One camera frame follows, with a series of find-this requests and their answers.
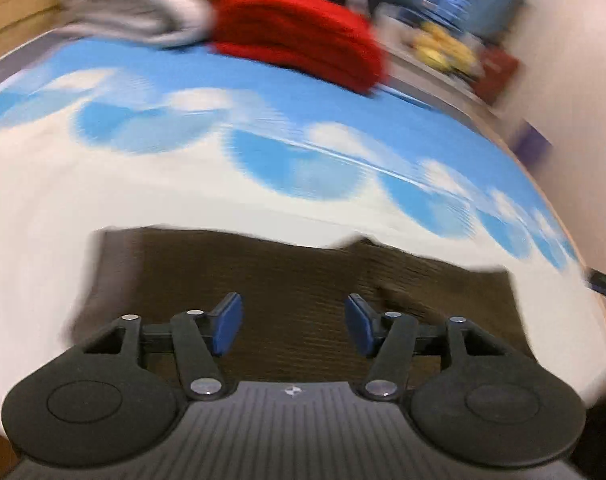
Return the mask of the dark brown corduroy pants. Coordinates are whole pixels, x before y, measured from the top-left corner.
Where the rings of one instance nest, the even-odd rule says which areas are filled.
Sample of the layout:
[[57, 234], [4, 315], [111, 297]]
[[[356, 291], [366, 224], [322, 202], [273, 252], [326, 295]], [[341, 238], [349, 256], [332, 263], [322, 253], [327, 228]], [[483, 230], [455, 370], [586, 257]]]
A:
[[264, 382], [355, 382], [367, 372], [344, 323], [344, 303], [440, 324], [460, 315], [529, 351], [507, 271], [471, 271], [366, 237], [310, 248], [233, 233], [141, 228], [94, 236], [84, 304], [68, 330], [79, 342], [127, 313], [165, 323], [212, 309], [230, 292], [243, 318], [222, 371]]

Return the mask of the purple paper bag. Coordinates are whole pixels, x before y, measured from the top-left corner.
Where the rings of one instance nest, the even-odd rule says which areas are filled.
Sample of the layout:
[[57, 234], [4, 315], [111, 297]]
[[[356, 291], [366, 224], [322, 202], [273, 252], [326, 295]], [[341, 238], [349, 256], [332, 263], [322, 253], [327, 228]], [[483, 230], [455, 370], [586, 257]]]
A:
[[524, 122], [512, 144], [512, 153], [524, 166], [538, 164], [550, 151], [552, 144], [530, 122]]

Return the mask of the blue white patterned bed sheet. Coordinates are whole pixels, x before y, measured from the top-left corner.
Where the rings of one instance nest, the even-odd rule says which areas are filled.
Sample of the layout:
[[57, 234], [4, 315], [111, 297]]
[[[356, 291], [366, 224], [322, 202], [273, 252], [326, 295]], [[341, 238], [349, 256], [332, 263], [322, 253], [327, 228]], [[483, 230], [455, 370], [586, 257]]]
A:
[[606, 313], [570, 237], [464, 118], [399, 81], [361, 96], [208, 47], [47, 32], [0, 58], [0, 408], [65, 348], [91, 234], [157, 224], [502, 266], [538, 362], [606, 394]]

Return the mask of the yellow plush toy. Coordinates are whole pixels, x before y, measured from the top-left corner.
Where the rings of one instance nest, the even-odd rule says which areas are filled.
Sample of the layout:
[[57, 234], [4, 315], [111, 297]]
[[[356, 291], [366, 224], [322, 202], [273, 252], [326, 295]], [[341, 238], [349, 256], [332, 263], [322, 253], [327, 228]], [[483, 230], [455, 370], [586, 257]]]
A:
[[474, 76], [477, 71], [478, 58], [474, 51], [438, 24], [423, 22], [411, 46], [420, 62], [438, 72]]

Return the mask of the red folded blanket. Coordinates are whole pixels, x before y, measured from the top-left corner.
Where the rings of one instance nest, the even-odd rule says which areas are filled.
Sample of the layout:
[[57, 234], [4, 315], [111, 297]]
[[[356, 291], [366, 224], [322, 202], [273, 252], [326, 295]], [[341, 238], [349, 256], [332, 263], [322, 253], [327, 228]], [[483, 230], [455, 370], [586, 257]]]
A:
[[292, 68], [357, 93], [385, 75], [369, 23], [328, 0], [219, 0], [212, 41], [219, 53]]

